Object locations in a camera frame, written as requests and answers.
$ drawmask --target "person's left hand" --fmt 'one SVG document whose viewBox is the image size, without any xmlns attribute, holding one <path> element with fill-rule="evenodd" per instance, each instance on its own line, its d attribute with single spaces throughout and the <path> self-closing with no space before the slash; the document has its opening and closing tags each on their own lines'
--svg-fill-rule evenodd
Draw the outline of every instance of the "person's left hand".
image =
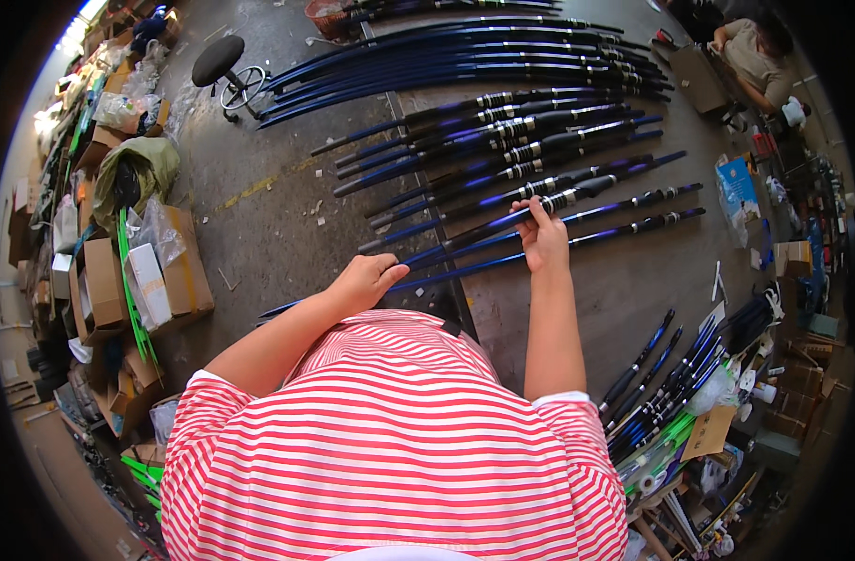
<svg viewBox="0 0 855 561">
<path fill-rule="evenodd" d="M 408 265 L 399 265 L 392 253 L 356 255 L 331 286 L 324 291 L 342 318 L 374 308 L 390 286 L 408 275 Z"/>
</svg>

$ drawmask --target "seated person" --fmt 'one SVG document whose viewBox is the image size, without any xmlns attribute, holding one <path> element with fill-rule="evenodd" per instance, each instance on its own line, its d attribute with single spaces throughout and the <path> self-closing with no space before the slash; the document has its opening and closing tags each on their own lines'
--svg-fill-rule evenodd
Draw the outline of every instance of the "seated person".
<svg viewBox="0 0 855 561">
<path fill-rule="evenodd" d="M 139 55 L 146 55 L 147 43 L 159 37 L 168 23 L 165 21 L 165 6 L 156 6 L 152 16 L 141 20 L 132 29 L 135 39 L 131 41 L 131 50 Z"/>
<path fill-rule="evenodd" d="M 770 12 L 754 22 L 727 23 L 713 33 L 711 42 L 742 91 L 765 115 L 776 113 L 789 99 L 792 78 L 784 57 L 792 47 L 792 35 Z"/>
</svg>

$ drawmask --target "white box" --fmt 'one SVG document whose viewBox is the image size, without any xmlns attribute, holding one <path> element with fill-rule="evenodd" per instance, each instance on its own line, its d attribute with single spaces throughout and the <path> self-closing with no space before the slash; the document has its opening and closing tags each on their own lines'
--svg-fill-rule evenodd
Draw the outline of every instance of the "white box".
<svg viewBox="0 0 855 561">
<path fill-rule="evenodd" d="M 129 289 L 137 311 L 147 331 L 152 331 L 172 319 L 169 293 L 165 290 L 163 271 L 156 260 L 152 245 L 145 243 L 129 251 L 125 264 Z"/>
<path fill-rule="evenodd" d="M 72 256 L 65 253 L 54 253 L 53 263 L 50 264 L 50 283 L 53 285 L 53 297 L 69 299 L 69 266 Z"/>
</svg>

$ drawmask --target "black stool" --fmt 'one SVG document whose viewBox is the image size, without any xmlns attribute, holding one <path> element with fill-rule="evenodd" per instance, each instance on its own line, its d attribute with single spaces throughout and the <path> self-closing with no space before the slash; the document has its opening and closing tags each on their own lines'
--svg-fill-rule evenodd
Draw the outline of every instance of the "black stool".
<svg viewBox="0 0 855 561">
<path fill-rule="evenodd" d="M 242 54 L 243 39 L 236 35 L 222 37 L 197 57 L 190 74 L 191 80 L 198 88 L 212 86 L 211 97 L 216 95 L 219 79 L 223 76 L 228 79 L 219 101 L 222 105 L 222 115 L 231 123 L 236 123 L 240 117 L 236 113 L 229 115 L 228 111 L 236 111 L 241 107 L 245 107 L 256 120 L 262 118 L 258 111 L 250 107 L 250 101 L 262 90 L 265 80 L 271 77 L 261 66 L 247 66 L 238 73 L 233 73 L 231 67 L 241 59 Z"/>
</svg>

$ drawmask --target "paper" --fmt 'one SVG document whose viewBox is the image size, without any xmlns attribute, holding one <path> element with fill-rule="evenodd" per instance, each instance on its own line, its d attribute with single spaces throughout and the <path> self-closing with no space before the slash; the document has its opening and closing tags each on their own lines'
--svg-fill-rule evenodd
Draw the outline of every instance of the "paper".
<svg viewBox="0 0 855 561">
<path fill-rule="evenodd" d="M 736 408 L 732 405 L 715 405 L 712 410 L 697 417 L 680 461 L 723 452 L 726 432 L 730 430 L 735 414 Z"/>
<path fill-rule="evenodd" d="M 704 316 L 704 319 L 702 320 L 702 322 L 698 324 L 698 332 L 699 333 L 702 332 L 702 329 L 704 329 L 704 324 L 707 323 L 707 320 L 709 320 L 711 318 L 711 316 L 713 316 L 713 324 L 714 325 L 717 325 L 718 323 L 720 323 L 721 321 L 724 320 L 724 318 L 726 317 L 726 308 L 724 307 L 724 301 L 723 300 L 721 300 L 720 303 L 717 304 L 717 307 L 714 308 L 711 313 Z"/>
</svg>

